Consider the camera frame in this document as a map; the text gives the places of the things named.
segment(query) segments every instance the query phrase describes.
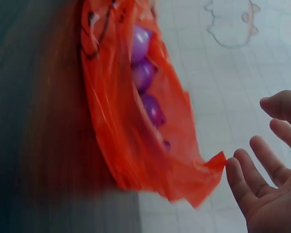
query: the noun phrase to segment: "hand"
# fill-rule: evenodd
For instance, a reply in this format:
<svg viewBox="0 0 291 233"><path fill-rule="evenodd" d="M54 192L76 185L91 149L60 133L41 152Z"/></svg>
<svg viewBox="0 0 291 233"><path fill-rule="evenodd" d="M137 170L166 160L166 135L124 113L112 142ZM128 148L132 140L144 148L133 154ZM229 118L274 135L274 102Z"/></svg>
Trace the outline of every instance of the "hand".
<svg viewBox="0 0 291 233"><path fill-rule="evenodd" d="M291 148L291 91L262 99L262 109L274 118L270 128ZM291 233L291 169L286 168L260 136L250 146L278 188L270 187L248 153L237 150L228 159L226 175L249 233Z"/></svg>

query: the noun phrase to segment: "orange plastic bag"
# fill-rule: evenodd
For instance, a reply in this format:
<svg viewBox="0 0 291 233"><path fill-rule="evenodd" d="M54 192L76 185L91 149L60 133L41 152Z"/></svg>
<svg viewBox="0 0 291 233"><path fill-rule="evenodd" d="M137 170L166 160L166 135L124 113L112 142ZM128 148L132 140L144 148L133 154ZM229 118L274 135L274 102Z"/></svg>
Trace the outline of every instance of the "orange plastic bag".
<svg viewBox="0 0 291 233"><path fill-rule="evenodd" d="M178 81L147 0L85 0L81 60L99 147L118 187L158 192L197 207L219 183L223 152L205 163L196 141L189 94ZM133 25L153 31L148 59L158 72L148 91L167 118L151 124L130 72ZM162 138L171 143L166 151Z"/></svg>

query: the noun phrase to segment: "white tiled floor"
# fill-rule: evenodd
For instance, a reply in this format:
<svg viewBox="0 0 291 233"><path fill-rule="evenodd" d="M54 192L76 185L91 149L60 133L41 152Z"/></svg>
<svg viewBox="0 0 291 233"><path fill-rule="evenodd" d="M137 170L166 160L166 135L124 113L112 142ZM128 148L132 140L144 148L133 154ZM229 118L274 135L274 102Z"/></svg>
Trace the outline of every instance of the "white tiled floor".
<svg viewBox="0 0 291 233"><path fill-rule="evenodd" d="M291 150L272 134L270 118L259 107L260 98L291 90L291 0L252 0L260 8L254 14L259 33L247 45L234 49L220 46L207 32L212 15L204 6L209 0L158 1L164 41L183 87L191 94L204 159L221 150L230 157L237 148L252 156L249 139L259 134L291 167ZM236 18L239 5L248 5L248 0L221 1L213 0L213 7L225 10L214 12L228 12ZM229 41L237 41L237 32L227 35ZM151 193L140 194L140 206L144 233L247 232L225 173L197 210L186 202L172 205Z"/></svg>

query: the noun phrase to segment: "purple egg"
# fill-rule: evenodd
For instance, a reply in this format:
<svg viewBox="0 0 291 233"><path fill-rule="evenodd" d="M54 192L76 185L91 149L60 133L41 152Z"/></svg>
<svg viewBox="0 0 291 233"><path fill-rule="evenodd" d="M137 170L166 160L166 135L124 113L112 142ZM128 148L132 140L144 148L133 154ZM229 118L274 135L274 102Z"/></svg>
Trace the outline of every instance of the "purple egg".
<svg viewBox="0 0 291 233"><path fill-rule="evenodd" d="M146 58L132 67L132 80L139 92L146 91L150 87L155 69L155 66Z"/></svg>
<svg viewBox="0 0 291 233"><path fill-rule="evenodd" d="M149 49L150 35L147 30L134 25L132 50L131 50L131 62L133 64L138 63L144 59Z"/></svg>
<svg viewBox="0 0 291 233"><path fill-rule="evenodd" d="M170 147L171 147L170 142L164 140L163 144L164 144L166 150L170 151Z"/></svg>
<svg viewBox="0 0 291 233"><path fill-rule="evenodd" d="M156 128L166 123L166 117L155 97L149 94L143 94L141 95L141 100L152 124Z"/></svg>

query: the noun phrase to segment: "black marker drawing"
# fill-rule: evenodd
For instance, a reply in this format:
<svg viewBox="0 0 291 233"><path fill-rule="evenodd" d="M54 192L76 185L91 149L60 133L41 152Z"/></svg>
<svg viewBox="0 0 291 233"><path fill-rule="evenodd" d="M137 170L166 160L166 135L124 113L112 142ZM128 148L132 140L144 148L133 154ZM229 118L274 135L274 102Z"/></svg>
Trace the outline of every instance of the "black marker drawing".
<svg viewBox="0 0 291 233"><path fill-rule="evenodd" d="M212 15L207 32L222 47L240 48L259 33L254 18L260 8L251 0L210 0L204 9Z"/></svg>

